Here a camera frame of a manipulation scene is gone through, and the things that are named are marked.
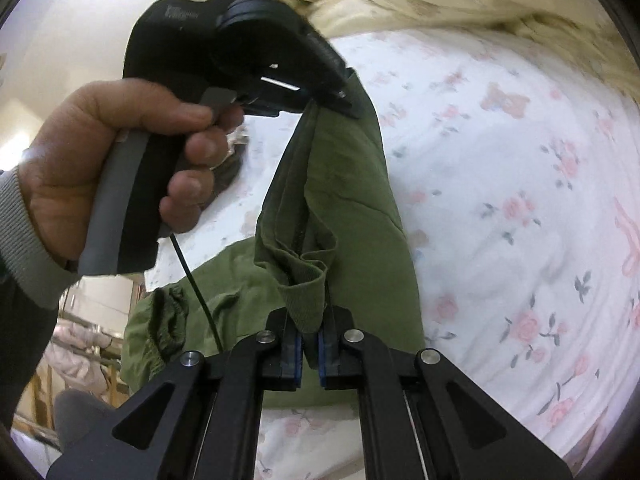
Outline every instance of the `elastic cuff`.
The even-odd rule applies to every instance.
[[[80,277],[60,267],[38,238],[24,205],[17,169],[0,174],[0,255],[22,291],[53,310]]]

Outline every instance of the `pink flower print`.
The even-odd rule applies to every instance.
[[[238,180],[238,187],[236,189],[237,189],[236,195],[238,196],[238,198],[247,198],[249,196],[249,192],[251,191],[247,182],[244,181],[242,178]]]
[[[575,144],[568,140],[553,139],[548,146],[540,146],[540,150],[547,155],[553,155],[553,168],[564,178],[556,180],[556,187],[561,188],[565,184],[569,190],[574,188],[571,179],[578,175],[580,159],[577,156]]]
[[[480,52],[479,54],[472,54],[471,57],[476,61],[489,61],[490,59],[495,60],[495,56],[488,50]]]
[[[462,70],[458,69],[447,75],[441,82],[431,83],[429,88],[432,90],[440,89],[440,93],[457,92],[456,86],[466,80],[467,79],[462,75]]]
[[[258,215],[260,214],[260,208],[255,207],[251,211],[244,213],[244,222],[240,226],[240,232],[245,236],[255,235],[255,226],[258,223]]]
[[[571,411],[574,406],[574,400],[569,397],[568,399],[558,402],[554,408],[549,412],[549,423],[554,428],[566,417],[567,413]]]
[[[418,189],[409,195],[410,205],[424,204],[425,202],[427,202],[427,194],[421,189]]]
[[[455,105],[449,105],[447,107],[446,110],[443,111],[443,113],[441,113],[441,117],[445,118],[445,119],[452,119],[454,117],[457,117],[460,114],[460,112],[458,111],[458,107]]]
[[[530,344],[538,336],[539,331],[538,318],[532,311],[526,310],[516,319],[511,335],[518,341]]]
[[[458,314],[458,305],[451,294],[445,294],[436,301],[436,321],[443,323],[453,321]]]
[[[574,156],[563,156],[560,159],[560,171],[567,178],[573,178],[578,173],[578,163]]]
[[[285,434],[287,436],[296,436],[302,427],[301,418],[288,418],[284,423]]]
[[[462,72],[460,72],[460,70],[456,70],[455,72],[446,76],[446,78],[444,79],[444,82],[450,86],[455,86],[461,81],[462,81]]]
[[[407,236],[409,247],[412,249],[423,248],[429,245],[429,237],[422,229],[416,229]]]
[[[614,120],[611,111],[604,117],[601,117],[596,111],[593,114],[596,116],[596,129],[608,139],[613,140]]]
[[[533,362],[535,363],[541,363],[544,360],[545,356],[546,350],[544,348],[536,348],[531,353],[531,359],[533,359]]]
[[[524,95],[507,94],[500,90],[498,83],[489,83],[487,92],[480,103],[482,110],[502,110],[514,119],[524,118],[524,111],[531,99]]]
[[[640,303],[631,311],[631,322],[634,324],[634,330],[640,328]]]
[[[580,376],[588,370],[589,361],[588,355],[584,354],[578,357],[578,360],[575,362],[574,377]]]
[[[446,55],[445,50],[423,42],[420,42],[420,44],[418,45],[418,50],[421,52],[423,59],[430,59],[431,57],[440,57]]]
[[[507,220],[519,218],[521,215],[520,200],[517,198],[508,198],[502,204],[502,213]]]
[[[393,76],[398,76],[398,74],[394,74],[392,72],[377,72],[376,76],[370,81],[370,84],[375,86],[388,85]]]
[[[310,418],[309,419],[309,429],[310,430],[320,430],[324,426],[324,420],[321,418]]]
[[[616,205],[616,227],[620,229],[629,244],[629,255],[622,263],[622,275],[626,278],[635,276],[640,267],[640,229],[638,224],[634,222],[625,210],[617,198],[614,198]]]
[[[405,117],[406,110],[404,108],[400,105],[389,103],[388,111],[385,114],[380,115],[378,119],[380,121],[380,126],[391,126],[392,128],[395,128],[396,121],[401,121]]]

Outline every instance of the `metal bolt head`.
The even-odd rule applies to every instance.
[[[420,359],[426,365],[436,365],[440,362],[440,352],[433,348],[427,348],[420,352]]]
[[[352,328],[351,330],[347,330],[347,332],[344,333],[344,338],[349,343],[359,343],[364,339],[364,334],[360,330]]]
[[[180,356],[182,366],[195,366],[200,362],[200,352],[188,351]]]
[[[271,330],[261,330],[255,335],[258,343],[262,343],[263,345],[268,345],[276,341],[276,335]]]

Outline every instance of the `white bedding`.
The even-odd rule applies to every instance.
[[[497,33],[334,45],[379,114],[426,345],[579,467],[640,376],[636,104]],[[297,120],[247,119],[237,181],[179,237],[191,267],[253,234]],[[183,275],[162,242],[147,288]],[[350,410],[265,410],[255,479],[363,477]]]

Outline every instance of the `green fabric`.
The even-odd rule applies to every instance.
[[[376,113],[355,75],[346,92],[360,105],[361,118],[309,105],[271,183],[255,239],[229,246],[194,272],[212,312],[227,302],[217,320],[226,348],[263,329],[268,313],[282,306],[301,332],[316,332],[328,301],[350,309],[357,327],[388,346],[409,352],[424,346],[414,266]],[[190,285],[185,279],[177,285],[188,316],[176,355],[188,349],[214,354]],[[134,390],[150,378],[150,306],[149,298],[138,303],[125,332],[122,377]],[[351,392],[321,390],[316,373],[305,367],[300,390],[268,392],[264,405],[348,400]]]

